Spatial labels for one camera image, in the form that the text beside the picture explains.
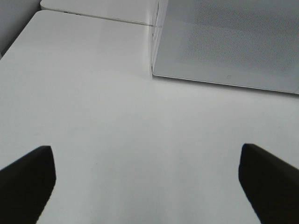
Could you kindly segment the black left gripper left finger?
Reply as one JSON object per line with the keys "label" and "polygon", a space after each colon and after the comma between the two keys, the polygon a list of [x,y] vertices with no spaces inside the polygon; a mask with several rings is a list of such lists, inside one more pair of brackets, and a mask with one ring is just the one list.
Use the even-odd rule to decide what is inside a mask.
{"label": "black left gripper left finger", "polygon": [[35,224],[56,183],[51,146],[40,146],[0,170],[0,222]]}

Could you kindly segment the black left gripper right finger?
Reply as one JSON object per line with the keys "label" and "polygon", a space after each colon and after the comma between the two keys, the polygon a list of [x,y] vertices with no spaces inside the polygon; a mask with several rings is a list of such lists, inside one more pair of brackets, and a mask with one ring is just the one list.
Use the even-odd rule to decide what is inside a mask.
{"label": "black left gripper right finger", "polygon": [[242,146],[238,178],[262,224],[299,222],[299,170],[255,144]]}

